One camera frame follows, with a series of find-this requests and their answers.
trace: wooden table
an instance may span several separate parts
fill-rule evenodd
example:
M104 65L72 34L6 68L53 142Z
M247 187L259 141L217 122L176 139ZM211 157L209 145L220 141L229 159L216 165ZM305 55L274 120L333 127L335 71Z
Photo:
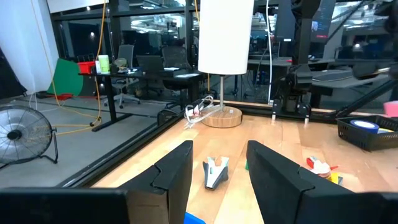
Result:
M355 192L398 191L398 149L366 152L340 139L337 126L244 116L241 125L216 129L196 124L175 126L130 157L95 184L118 187L141 173L185 140L193 140L193 176L187 211L209 223L263 223L249 172L244 168L248 140L257 140L296 163L316 156L343 176L343 186ZM229 157L229 180L215 191L204 187L202 161L208 156Z

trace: blue tape roll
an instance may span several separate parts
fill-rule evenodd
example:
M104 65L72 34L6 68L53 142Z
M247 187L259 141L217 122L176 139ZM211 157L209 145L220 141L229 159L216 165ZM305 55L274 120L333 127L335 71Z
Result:
M352 120L349 123L373 134L377 134L380 128L377 124L368 121Z

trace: pink object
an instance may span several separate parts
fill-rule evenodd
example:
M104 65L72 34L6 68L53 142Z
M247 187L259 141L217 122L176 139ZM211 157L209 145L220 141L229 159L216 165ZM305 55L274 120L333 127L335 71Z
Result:
M389 117L398 117L398 101L384 103L384 111Z

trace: blue object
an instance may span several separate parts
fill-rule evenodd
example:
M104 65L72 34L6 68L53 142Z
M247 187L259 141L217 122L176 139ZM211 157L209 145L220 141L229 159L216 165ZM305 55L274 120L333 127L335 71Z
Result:
M372 134L377 134L380 128L377 124L368 121L351 120L349 123Z
M184 224L206 224L203 220L185 212Z

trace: tape roll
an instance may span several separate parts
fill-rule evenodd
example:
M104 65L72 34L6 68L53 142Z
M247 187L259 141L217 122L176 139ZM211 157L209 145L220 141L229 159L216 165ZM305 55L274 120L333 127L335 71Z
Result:
M390 129L386 129L386 128L379 128L379 131L377 132L378 134L384 134L384 133L391 133L394 132Z
M352 120L349 123L373 134L377 134L380 128L377 124L368 121Z

